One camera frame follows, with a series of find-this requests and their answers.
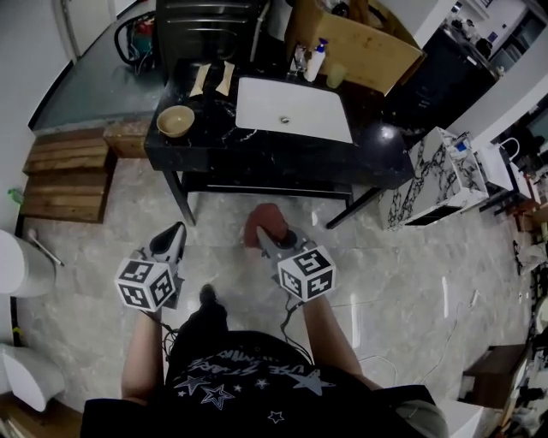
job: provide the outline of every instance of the black marble countertop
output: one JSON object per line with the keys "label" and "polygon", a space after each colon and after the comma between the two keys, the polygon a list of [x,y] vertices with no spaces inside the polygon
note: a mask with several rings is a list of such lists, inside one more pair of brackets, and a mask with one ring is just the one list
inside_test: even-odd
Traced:
{"label": "black marble countertop", "polygon": [[[215,62],[205,80],[204,94],[189,98],[200,63],[179,61],[161,97],[145,150],[156,170],[208,172],[231,177],[329,181],[396,188],[413,177],[406,145],[391,125],[375,120],[383,96],[348,82],[335,90],[341,97],[353,144],[303,135],[243,129],[235,126],[238,82],[242,76],[287,80],[276,68],[236,66],[229,96],[215,90],[224,65]],[[304,80],[294,83],[307,85]],[[319,76],[312,85],[325,87]],[[162,135],[158,115],[172,105],[187,105],[195,113],[188,133],[179,139]]]}

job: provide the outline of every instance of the marble floor tile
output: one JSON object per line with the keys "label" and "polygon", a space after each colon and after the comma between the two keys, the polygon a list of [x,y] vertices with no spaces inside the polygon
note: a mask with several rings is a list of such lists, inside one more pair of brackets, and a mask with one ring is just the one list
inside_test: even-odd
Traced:
{"label": "marble floor tile", "polygon": [[[470,210],[427,228],[390,231],[373,203],[326,230],[343,202],[218,193],[190,196],[198,224],[188,228],[178,307],[164,310],[171,327],[198,309],[199,291],[211,283],[230,329],[283,338],[287,295],[272,281],[270,261],[243,247],[247,215],[264,202],[328,248],[338,269],[328,300],[364,373],[382,386],[394,383],[388,360],[396,384],[424,382],[436,397],[455,398],[462,371],[489,345],[526,339],[529,282],[516,273],[512,240],[530,241],[511,218]],[[64,403],[82,410],[87,399],[119,396],[136,311],[122,306],[114,274],[135,247],[181,219],[162,174],[146,160],[121,160],[103,225],[26,220],[66,264],[52,293],[18,300],[25,343],[66,377]],[[301,309],[287,333],[309,347]]]}

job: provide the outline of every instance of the white sink basin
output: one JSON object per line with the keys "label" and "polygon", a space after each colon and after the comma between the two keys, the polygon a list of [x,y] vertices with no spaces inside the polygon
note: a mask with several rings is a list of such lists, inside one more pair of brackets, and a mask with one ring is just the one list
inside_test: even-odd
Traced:
{"label": "white sink basin", "polygon": [[236,126],[352,143],[334,92],[275,80],[240,78]]}

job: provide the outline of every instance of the black t-shirt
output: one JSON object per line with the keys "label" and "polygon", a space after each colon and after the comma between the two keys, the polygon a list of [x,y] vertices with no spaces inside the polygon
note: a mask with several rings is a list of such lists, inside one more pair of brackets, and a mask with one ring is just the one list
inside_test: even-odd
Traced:
{"label": "black t-shirt", "polygon": [[[148,406],[88,400],[81,436],[232,430],[423,436],[396,413],[398,397],[390,396],[390,390],[371,391],[339,369],[314,367],[267,334],[228,332],[203,352],[192,358],[174,348],[164,389]],[[421,398],[432,402],[423,393]]]}

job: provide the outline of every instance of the small bowl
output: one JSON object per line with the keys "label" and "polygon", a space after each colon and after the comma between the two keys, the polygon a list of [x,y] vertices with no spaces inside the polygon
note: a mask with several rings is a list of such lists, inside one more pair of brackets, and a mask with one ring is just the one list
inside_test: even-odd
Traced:
{"label": "small bowl", "polygon": [[170,106],[156,120],[159,131],[172,139],[182,137],[194,123],[194,111],[188,106]]}

